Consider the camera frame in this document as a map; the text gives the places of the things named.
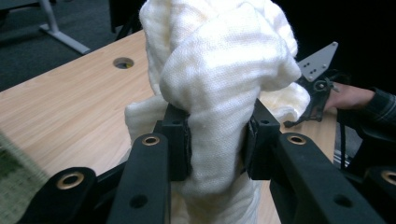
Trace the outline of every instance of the cloth fold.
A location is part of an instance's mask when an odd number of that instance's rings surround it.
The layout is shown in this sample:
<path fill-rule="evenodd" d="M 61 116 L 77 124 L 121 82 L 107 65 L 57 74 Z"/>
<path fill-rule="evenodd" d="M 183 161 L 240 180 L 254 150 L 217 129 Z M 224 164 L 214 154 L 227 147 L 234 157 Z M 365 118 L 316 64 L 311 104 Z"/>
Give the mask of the cloth fold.
<path fill-rule="evenodd" d="M 140 20 L 155 96 L 126 107 L 132 142 L 167 103 L 190 113 L 191 176 L 172 183 L 188 217 L 175 220 L 255 223 L 261 184 L 240 175 L 239 155 L 255 100 L 280 122 L 297 120 L 309 103 L 293 83 L 297 43 L 283 11 L 269 0 L 148 0 Z"/>

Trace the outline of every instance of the black mechanical device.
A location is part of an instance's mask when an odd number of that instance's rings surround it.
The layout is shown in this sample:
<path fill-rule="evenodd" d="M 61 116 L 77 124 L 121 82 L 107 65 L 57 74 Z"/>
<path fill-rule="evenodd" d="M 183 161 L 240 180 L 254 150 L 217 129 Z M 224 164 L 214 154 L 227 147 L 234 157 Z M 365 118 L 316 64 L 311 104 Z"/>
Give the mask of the black mechanical device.
<path fill-rule="evenodd" d="M 331 43 L 300 62 L 308 75 L 297 82 L 307 88 L 311 104 L 289 126 L 321 121 L 323 97 L 336 88 L 333 76 L 325 73 L 336 46 Z M 169 105 L 153 133 L 134 141 L 128 161 L 102 175 L 86 167 L 54 175 L 18 223 L 170 223 L 170 183 L 185 180 L 191 172 L 188 116 Z M 384 141 L 396 148 L 393 138 L 378 137 L 366 128 L 361 132 L 368 139 L 364 148 L 384 146 Z M 271 181 L 282 223 L 396 223 L 396 160 L 368 162 L 364 155 L 350 169 L 336 168 L 307 136 L 281 133 L 280 124 L 257 100 L 241 151 L 241 173 L 247 172 L 252 181 Z"/>

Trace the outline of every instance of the brass ring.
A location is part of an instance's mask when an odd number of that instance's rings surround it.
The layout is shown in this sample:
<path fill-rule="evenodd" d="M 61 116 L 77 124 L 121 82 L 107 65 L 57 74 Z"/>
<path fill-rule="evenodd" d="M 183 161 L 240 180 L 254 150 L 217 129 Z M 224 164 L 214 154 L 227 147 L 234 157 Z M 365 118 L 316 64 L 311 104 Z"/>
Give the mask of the brass ring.
<path fill-rule="evenodd" d="M 154 146 L 160 142 L 160 138 L 157 136 L 148 136 L 142 140 L 143 145 L 145 146 Z"/>
<path fill-rule="evenodd" d="M 295 145 L 305 145 L 306 140 L 302 138 L 301 136 L 297 135 L 289 135 L 288 136 L 289 142 L 295 144 Z"/>
<path fill-rule="evenodd" d="M 75 177 L 76 180 L 72 183 L 66 183 L 65 180 L 70 177 Z M 70 174 L 63 175 L 57 182 L 56 187 L 58 189 L 72 189 L 73 187 L 79 185 L 84 180 L 84 174 L 80 172 L 73 172 Z"/>
<path fill-rule="evenodd" d="M 390 184 L 396 186 L 396 173 L 392 171 L 383 171 L 381 173 L 382 178 L 384 178 L 386 181 L 388 181 Z"/>

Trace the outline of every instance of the table surface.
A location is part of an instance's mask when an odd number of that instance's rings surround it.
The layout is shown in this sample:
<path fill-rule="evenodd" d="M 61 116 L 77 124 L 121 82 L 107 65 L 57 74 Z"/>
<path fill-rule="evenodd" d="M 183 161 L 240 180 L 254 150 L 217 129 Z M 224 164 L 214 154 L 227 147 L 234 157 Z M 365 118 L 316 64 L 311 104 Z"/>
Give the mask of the table surface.
<path fill-rule="evenodd" d="M 131 146 L 124 108 L 153 95 L 142 31 L 0 92 L 0 130 L 47 174 L 74 166 L 97 175 L 116 166 Z M 134 65 L 121 69 L 119 58 Z M 310 137 L 332 160 L 336 113 L 282 132 Z M 280 223 L 268 181 L 260 223 Z"/>

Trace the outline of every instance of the plaid sleeve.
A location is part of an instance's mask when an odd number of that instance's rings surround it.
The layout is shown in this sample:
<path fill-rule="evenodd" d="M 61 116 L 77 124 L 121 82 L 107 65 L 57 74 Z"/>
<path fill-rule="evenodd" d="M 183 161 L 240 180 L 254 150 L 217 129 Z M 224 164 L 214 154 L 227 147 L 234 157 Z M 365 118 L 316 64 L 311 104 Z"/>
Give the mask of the plaid sleeve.
<path fill-rule="evenodd" d="M 387 127 L 396 127 L 396 96 L 378 88 L 373 100 L 361 110 L 361 115 L 372 122 Z"/>

